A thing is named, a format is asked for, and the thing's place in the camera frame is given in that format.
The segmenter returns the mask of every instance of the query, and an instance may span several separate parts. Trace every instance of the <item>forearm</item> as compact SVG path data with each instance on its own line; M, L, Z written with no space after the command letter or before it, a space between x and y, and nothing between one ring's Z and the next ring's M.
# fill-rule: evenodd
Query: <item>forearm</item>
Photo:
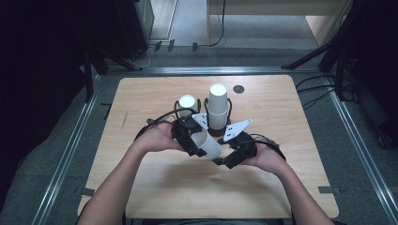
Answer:
M283 172L277 176L282 182L298 225L333 224L290 166L286 164Z
M131 146L99 186L82 212L78 224L119 224L144 153Z

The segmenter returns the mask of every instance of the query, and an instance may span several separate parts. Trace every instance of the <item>white bracket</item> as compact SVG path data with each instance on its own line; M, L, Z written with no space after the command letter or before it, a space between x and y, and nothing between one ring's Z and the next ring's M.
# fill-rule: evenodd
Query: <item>white bracket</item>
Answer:
M241 133L249 124L252 123L252 119L244 120L241 122L237 122L233 125L226 126L225 135L223 140L228 142L229 140L235 138L239 133Z
M208 130L206 113L193 114L192 118L196 121L196 123L199 124L200 127L202 127L205 130Z

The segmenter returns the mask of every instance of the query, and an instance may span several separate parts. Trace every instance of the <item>human arm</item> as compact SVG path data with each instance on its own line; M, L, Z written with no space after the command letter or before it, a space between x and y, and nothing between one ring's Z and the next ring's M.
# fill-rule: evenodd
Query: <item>human arm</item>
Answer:
M298 225L333 224L293 169L266 145L258 143L256 157L248 158L242 164L258 167L265 172L275 174L280 179Z
M171 127L167 123L152 126L131 144L85 206L78 224L120 224L135 176L146 153L165 149L183 150L171 138Z

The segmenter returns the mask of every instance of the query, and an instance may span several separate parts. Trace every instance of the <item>cup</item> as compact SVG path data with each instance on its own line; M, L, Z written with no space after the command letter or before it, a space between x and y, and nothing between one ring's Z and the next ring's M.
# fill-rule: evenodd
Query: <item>cup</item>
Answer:
M222 146L210 136L207 130L202 130L202 132L199 133L193 133L191 138L198 148L203 149L207 153L207 158L219 158L222 154Z
M180 97L179 101L178 101L178 105L179 105L179 107L178 107L179 109L181 109L181 108L189 108L189 109L193 109L193 110L198 112L198 105L197 105L197 102L196 102L196 99L195 99L194 96L185 95L185 96ZM178 112L178 115L180 117L183 117L183 116L186 116L186 115L189 115L189 114L191 114L191 111L180 111L180 112Z
M212 129L223 129L226 126L228 120L228 110L221 114L213 113L208 110L208 126Z
M210 86L207 108L215 114L223 114L228 110L228 96L226 86L220 82Z

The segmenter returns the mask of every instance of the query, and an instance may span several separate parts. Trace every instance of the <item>light wood tabletop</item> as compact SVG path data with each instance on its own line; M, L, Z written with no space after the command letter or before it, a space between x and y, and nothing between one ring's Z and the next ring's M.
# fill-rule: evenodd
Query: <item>light wood tabletop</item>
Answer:
M147 118L174 109L183 95L202 103L210 85L224 83L231 122L251 118L245 129L278 143L288 164L331 217L339 214L295 85L288 75L126 78L116 91L86 188L97 189L124 156ZM244 87L235 93L236 85ZM223 147L223 155L231 153ZM83 196L79 212L89 197ZM276 176L250 166L232 170L206 157L166 150L145 156L126 209L127 218L289 218L290 205Z

